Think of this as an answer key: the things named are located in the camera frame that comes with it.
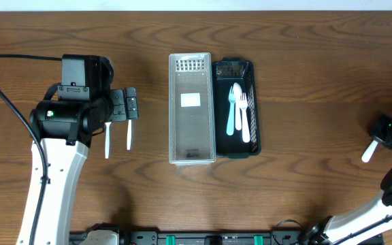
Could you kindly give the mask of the white plastic fork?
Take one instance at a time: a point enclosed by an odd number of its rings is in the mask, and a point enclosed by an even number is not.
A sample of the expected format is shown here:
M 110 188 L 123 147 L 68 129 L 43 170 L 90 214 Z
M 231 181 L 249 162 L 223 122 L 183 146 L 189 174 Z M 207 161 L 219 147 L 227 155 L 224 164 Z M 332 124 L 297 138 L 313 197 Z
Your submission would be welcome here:
M 250 141 L 250 130 L 247 118 L 247 107 L 248 101 L 246 93 L 242 93 L 240 96 L 240 110 L 242 112 L 242 140 L 244 143 L 249 143 Z
M 376 148 L 378 146 L 378 142 L 376 140 L 373 140 L 370 145 L 365 149 L 364 153 L 361 156 L 361 160 L 364 163 L 368 163 L 370 159 L 372 158 Z

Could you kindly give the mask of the pale pink plastic spoon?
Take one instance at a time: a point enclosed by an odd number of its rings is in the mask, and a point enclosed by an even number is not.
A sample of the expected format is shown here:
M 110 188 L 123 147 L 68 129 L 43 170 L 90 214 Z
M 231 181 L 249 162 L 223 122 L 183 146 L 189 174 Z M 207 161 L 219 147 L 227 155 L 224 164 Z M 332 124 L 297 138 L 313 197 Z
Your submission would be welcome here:
M 240 131 L 242 129 L 242 119 L 240 118 L 240 97 L 242 95 L 242 88 L 237 82 L 233 84 L 233 95 L 235 97 L 235 129 Z

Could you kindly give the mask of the mint green plastic fork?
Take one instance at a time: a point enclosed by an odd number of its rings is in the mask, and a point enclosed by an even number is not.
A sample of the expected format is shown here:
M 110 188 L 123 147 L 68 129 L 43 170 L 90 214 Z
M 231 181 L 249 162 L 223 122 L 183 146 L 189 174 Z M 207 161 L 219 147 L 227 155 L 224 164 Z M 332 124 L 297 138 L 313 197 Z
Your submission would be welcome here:
M 235 116 L 235 95 L 233 92 L 233 86 L 231 86 L 230 91 L 229 91 L 229 115 L 227 119 L 227 128 L 226 128 L 226 134 L 227 135 L 233 135 L 234 133 L 234 116 Z

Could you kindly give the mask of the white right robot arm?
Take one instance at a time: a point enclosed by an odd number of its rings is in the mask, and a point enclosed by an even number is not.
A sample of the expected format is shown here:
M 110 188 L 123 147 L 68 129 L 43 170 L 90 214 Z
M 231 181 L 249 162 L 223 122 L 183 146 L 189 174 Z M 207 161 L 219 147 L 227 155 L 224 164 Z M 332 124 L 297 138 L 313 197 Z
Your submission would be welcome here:
M 383 116 L 374 125 L 371 144 L 361 160 L 367 163 L 377 145 L 392 149 L 392 117 Z M 328 216 L 316 226 L 309 244 L 360 244 L 392 229 L 392 168 L 380 184 L 380 192 L 364 206 L 340 216 Z

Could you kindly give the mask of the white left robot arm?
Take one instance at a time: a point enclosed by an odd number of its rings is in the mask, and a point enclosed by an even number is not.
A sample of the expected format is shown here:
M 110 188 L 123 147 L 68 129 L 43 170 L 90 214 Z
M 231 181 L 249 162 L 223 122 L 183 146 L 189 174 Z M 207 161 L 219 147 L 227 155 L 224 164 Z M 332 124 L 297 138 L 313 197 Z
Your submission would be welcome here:
M 32 172 L 18 244 L 68 244 L 80 172 L 92 139 L 127 119 L 108 57 L 65 54 L 61 82 L 30 113 Z

